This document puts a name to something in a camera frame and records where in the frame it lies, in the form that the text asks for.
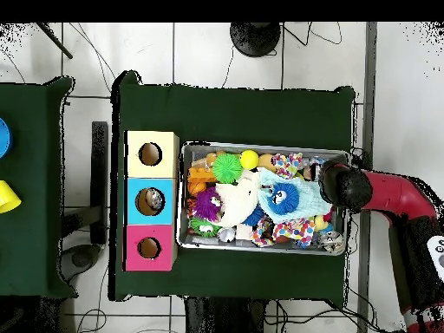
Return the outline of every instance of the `green fuzzy toy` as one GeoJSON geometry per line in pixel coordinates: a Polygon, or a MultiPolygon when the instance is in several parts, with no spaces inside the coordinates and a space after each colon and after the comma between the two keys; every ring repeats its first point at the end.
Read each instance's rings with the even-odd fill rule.
{"type": "Polygon", "coordinates": [[[191,219],[192,229],[203,238],[213,238],[220,230],[219,226],[213,225],[205,219],[193,217],[191,219]]]}
{"type": "Polygon", "coordinates": [[[222,184],[231,184],[240,177],[241,173],[242,165],[235,154],[221,154],[212,165],[212,174],[222,184]]]}

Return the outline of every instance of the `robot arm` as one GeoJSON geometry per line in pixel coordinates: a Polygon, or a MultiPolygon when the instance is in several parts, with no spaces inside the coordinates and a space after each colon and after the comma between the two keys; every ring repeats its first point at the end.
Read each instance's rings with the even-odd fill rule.
{"type": "Polygon", "coordinates": [[[320,172],[323,198],[352,211],[378,211],[389,244],[408,333],[444,333],[444,237],[433,204],[413,180],[333,161],[320,172]]]}

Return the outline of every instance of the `pink box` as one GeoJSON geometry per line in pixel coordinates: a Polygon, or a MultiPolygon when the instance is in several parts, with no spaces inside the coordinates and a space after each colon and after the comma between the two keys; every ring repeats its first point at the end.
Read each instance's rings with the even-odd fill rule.
{"type": "Polygon", "coordinates": [[[177,256],[172,225],[127,225],[126,271],[170,271],[177,256]],[[143,258],[138,245],[144,238],[154,238],[160,246],[156,258],[143,258]]]}

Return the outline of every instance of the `metal tray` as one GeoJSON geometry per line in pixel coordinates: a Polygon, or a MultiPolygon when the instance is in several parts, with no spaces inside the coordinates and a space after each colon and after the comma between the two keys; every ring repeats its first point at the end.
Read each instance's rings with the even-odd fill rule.
{"type": "MultiPolygon", "coordinates": [[[[246,149],[252,149],[259,155],[263,153],[302,153],[303,157],[319,156],[325,160],[336,160],[342,163],[349,162],[349,153],[344,151],[333,151],[326,149],[309,149],[309,148],[297,148],[297,147],[273,147],[273,146],[255,146],[255,145],[242,145],[231,143],[216,143],[216,142],[192,142],[187,141],[182,145],[180,150],[180,180],[179,180],[179,196],[178,196],[178,211],[176,222],[176,240],[179,245],[185,248],[198,248],[198,249],[217,249],[223,251],[260,251],[260,252],[277,252],[277,253],[295,253],[295,254],[314,254],[314,255],[328,255],[337,256],[342,254],[345,250],[340,252],[330,252],[324,250],[316,242],[312,242],[310,246],[301,248],[296,246],[296,241],[290,239],[286,243],[274,244],[272,246],[259,248],[256,247],[249,240],[235,240],[231,243],[224,243],[217,238],[206,239],[200,236],[189,235],[187,233],[189,219],[186,216],[186,177],[188,168],[191,167],[191,163],[194,160],[199,160],[206,157],[210,152],[225,151],[227,153],[242,153],[246,149]]],[[[332,217],[331,224],[336,232],[343,235],[343,241],[347,239],[347,226],[345,225],[345,218],[347,210],[335,208],[332,217]]]]}

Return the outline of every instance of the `white label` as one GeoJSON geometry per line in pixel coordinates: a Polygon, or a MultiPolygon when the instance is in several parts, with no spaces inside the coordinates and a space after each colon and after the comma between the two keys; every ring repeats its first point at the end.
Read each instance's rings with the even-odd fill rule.
{"type": "Polygon", "coordinates": [[[433,236],[427,242],[427,248],[434,261],[434,268],[438,271],[441,281],[444,282],[444,237],[433,236]]]}

